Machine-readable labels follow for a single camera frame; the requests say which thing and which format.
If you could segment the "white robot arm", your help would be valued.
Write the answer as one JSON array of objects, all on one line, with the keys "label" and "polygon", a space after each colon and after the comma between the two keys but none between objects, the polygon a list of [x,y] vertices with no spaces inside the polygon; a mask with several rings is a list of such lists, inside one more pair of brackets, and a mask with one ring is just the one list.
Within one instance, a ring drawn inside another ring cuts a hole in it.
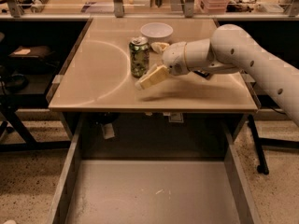
[{"label": "white robot arm", "polygon": [[263,49],[234,24],[218,27],[208,39],[170,45],[162,54],[162,63],[153,65],[135,85],[144,90],[170,75],[182,76],[197,70],[212,74],[247,72],[299,125],[299,69]]}]

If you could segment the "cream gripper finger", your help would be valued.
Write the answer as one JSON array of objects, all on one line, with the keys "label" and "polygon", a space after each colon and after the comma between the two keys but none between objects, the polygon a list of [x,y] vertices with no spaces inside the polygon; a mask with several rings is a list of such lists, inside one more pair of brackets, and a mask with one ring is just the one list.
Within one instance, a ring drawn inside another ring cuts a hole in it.
[{"label": "cream gripper finger", "polygon": [[169,47],[168,43],[164,42],[153,42],[151,48],[158,54],[162,54]]},{"label": "cream gripper finger", "polygon": [[140,91],[145,90],[151,86],[161,83],[162,81],[168,79],[168,77],[168,68],[165,65],[155,64],[135,83],[135,87]]}]

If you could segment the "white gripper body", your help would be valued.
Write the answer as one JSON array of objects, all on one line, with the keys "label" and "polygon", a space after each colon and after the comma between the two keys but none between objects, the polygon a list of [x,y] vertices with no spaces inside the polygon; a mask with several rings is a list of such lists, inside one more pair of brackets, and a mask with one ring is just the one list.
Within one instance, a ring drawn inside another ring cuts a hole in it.
[{"label": "white gripper body", "polygon": [[189,70],[185,62],[186,42],[177,42],[164,50],[162,62],[173,76],[187,75]]}]

